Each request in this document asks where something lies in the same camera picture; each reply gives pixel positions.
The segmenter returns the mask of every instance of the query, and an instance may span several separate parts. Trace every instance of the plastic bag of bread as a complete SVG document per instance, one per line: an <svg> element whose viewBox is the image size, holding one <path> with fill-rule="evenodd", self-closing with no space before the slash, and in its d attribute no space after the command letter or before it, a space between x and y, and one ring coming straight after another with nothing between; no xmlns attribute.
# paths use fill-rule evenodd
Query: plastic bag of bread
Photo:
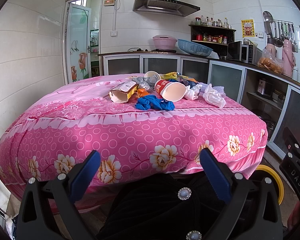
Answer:
<svg viewBox="0 0 300 240"><path fill-rule="evenodd" d="M268 50L263 49L262 57L259 59L258 66L281 74L283 68L283 60L276 58Z"/></svg>

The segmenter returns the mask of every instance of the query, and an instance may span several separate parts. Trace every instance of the floral tablecloth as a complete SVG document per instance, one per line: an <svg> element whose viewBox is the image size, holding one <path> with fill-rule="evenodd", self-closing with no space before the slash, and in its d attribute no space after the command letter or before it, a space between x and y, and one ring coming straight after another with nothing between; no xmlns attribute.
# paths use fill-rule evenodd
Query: floral tablecloth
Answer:
<svg viewBox="0 0 300 240"><path fill-rule="evenodd" d="M27 109L0 139L0 179L6 187L21 199L30 177L43 181L68 173L97 150L102 163L75 203L87 211L113 198L125 182L158 172L201 171L199 152L205 147L246 178L258 166L266 124L248 109L230 98L223 109L202 97L175 102L174 111L137 110L136 95L128 103L113 103L109 90L129 76L74 82ZM51 206L57 210L53 201Z"/></svg>

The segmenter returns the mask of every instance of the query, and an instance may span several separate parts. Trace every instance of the red paper cup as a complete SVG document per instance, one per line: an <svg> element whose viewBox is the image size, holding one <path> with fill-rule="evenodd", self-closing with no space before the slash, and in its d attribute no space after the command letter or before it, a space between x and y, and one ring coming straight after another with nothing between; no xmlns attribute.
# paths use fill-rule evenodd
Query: red paper cup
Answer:
<svg viewBox="0 0 300 240"><path fill-rule="evenodd" d="M158 80L154 85L155 91L165 100L176 102L184 97L187 88L179 82L170 82L164 79Z"/></svg>

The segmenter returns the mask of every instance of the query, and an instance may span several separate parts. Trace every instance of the cabinet door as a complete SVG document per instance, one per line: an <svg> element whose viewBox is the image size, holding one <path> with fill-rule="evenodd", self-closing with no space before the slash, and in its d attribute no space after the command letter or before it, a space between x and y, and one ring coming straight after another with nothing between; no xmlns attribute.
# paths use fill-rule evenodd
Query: cabinet door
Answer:
<svg viewBox="0 0 300 240"><path fill-rule="evenodd" d="M223 86L227 97L237 101L242 97L245 67L226 62L210 61L208 82L212 86Z"/></svg>
<svg viewBox="0 0 300 240"><path fill-rule="evenodd" d="M151 57L140 56L140 61L143 64L143 73L148 71L156 71L159 74L169 72L179 72L179 57L152 55Z"/></svg>
<svg viewBox="0 0 300 240"><path fill-rule="evenodd" d="M300 90L289 86L287 91L287 97L283 105L282 113L277 127L274 130L274 134L270 139L270 142L274 143L281 151L277 154L282 155L284 158L285 154L288 153L288 149L284 144L282 132L285 127L288 127L293 133L294 137L300 143Z"/></svg>
<svg viewBox="0 0 300 240"><path fill-rule="evenodd" d="M140 60L137 57L109 57L105 60L105 75L140 73Z"/></svg>
<svg viewBox="0 0 300 240"><path fill-rule="evenodd" d="M209 63L201 60L181 59L182 74L192 77L198 82L207 83L209 74Z"/></svg>

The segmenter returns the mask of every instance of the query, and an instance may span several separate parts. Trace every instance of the hand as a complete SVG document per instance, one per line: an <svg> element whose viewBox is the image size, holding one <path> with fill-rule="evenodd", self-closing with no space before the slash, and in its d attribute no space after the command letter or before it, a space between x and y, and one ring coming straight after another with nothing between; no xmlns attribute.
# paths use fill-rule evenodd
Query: hand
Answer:
<svg viewBox="0 0 300 240"><path fill-rule="evenodd" d="M290 214L287 222L288 230L292 230L300 222L300 201L296 203L294 210Z"/></svg>

